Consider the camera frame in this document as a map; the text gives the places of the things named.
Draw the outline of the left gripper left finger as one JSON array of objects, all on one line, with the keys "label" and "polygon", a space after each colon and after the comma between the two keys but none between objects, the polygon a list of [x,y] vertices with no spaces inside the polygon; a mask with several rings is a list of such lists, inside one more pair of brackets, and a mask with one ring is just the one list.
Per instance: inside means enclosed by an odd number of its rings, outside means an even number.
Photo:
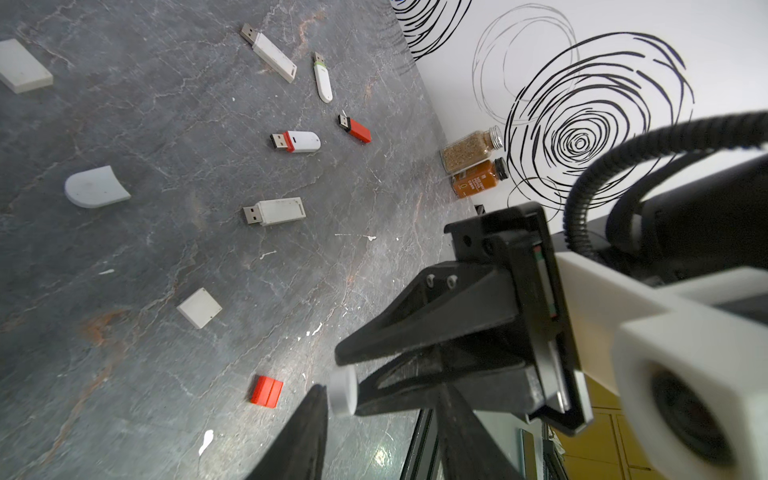
[{"label": "left gripper left finger", "polygon": [[246,479],[321,479],[327,434],[327,387],[317,384]]}]

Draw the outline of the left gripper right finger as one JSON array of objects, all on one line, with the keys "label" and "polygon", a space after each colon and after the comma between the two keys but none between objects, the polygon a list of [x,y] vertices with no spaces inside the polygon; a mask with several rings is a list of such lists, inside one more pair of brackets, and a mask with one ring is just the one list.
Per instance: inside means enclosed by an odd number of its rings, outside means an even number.
[{"label": "left gripper right finger", "polygon": [[360,383],[355,415],[433,408],[443,385],[474,410],[527,413],[528,363],[506,329],[520,312],[514,287],[507,269],[490,264],[422,270],[335,348],[340,366],[390,360]]}]

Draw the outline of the small white usb cap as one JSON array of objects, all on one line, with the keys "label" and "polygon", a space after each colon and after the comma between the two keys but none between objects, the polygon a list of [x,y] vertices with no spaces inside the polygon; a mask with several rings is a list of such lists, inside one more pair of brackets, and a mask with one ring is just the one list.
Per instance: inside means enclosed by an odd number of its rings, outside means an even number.
[{"label": "small white usb cap", "polygon": [[330,409],[336,417],[353,416],[358,403],[355,368],[351,365],[335,368],[329,378],[327,393]]}]

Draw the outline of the long white usb drive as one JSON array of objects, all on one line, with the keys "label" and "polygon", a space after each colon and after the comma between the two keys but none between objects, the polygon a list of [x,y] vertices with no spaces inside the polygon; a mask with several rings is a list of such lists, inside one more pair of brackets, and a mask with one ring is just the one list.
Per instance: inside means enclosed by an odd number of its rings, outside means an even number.
[{"label": "long white usb drive", "polygon": [[285,81],[292,83],[295,80],[297,66],[263,33],[244,23],[240,35],[250,44],[251,49]]}]

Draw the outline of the white rectangular usb cap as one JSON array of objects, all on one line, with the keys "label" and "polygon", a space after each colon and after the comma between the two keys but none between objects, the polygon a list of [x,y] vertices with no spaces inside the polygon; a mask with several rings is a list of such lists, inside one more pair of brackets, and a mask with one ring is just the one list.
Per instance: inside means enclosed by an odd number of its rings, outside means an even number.
[{"label": "white rectangular usb cap", "polygon": [[1,81],[21,94],[51,86],[53,75],[16,39],[1,42]]}]

